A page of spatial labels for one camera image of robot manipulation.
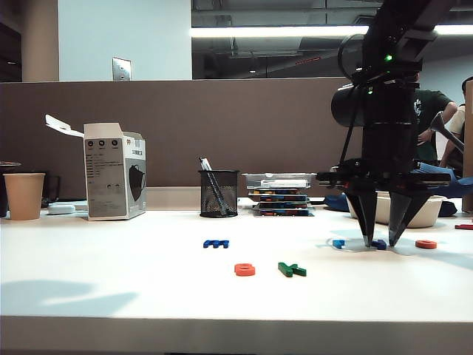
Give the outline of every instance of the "black cup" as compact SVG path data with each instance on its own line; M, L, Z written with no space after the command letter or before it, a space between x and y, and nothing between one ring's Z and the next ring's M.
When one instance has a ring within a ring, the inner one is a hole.
M200 216L235 217L238 170L200 170Z
M0 161L0 217L5 217L8 211L7 189L3 174L13 172L20 165L11 161Z

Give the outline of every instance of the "cubicle partition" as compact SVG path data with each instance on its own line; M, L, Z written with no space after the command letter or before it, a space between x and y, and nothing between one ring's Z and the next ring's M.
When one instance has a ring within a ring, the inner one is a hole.
M199 156L214 169L317 172L338 162L347 128L330 112L343 78L0 84L0 160L62 177L61 196L84 198L80 138L45 126L44 115L78 131L119 122L146 139L147 186L199 186ZM356 129L348 156L361 152ZM240 180L240 195L245 195ZM333 193L316 183L312 196Z

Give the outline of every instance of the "ceiling light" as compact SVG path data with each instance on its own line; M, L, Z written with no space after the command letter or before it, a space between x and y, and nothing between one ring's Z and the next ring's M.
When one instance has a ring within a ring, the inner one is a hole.
M439 24L435 30L439 35L473 35L473 25L470 24Z
M439 35L473 35L473 25L438 25ZM194 27L193 38L339 37L364 35L368 26Z

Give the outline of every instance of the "ceiling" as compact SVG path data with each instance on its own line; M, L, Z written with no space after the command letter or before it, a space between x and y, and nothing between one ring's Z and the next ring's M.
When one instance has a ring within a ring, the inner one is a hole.
M369 0L193 0L192 27L369 24L381 5L382 1ZM473 1L457 0L442 24L473 24ZM453 41L465 39L439 38L429 55L443 55ZM334 56L340 43L341 39L302 37L193 38L194 78L339 76ZM358 49L359 44L352 46ZM460 50L470 51L464 45ZM353 67L359 61L355 53L347 59Z

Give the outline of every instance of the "black t-shirt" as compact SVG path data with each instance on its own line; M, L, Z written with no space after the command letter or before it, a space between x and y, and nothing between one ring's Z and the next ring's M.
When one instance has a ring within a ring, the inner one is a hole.
M443 111L451 102L440 91L416 89L414 94L414 111L417 117L418 135L430 127L432 120L439 111ZM437 160L435 142L426 142L417 147L417 159Z

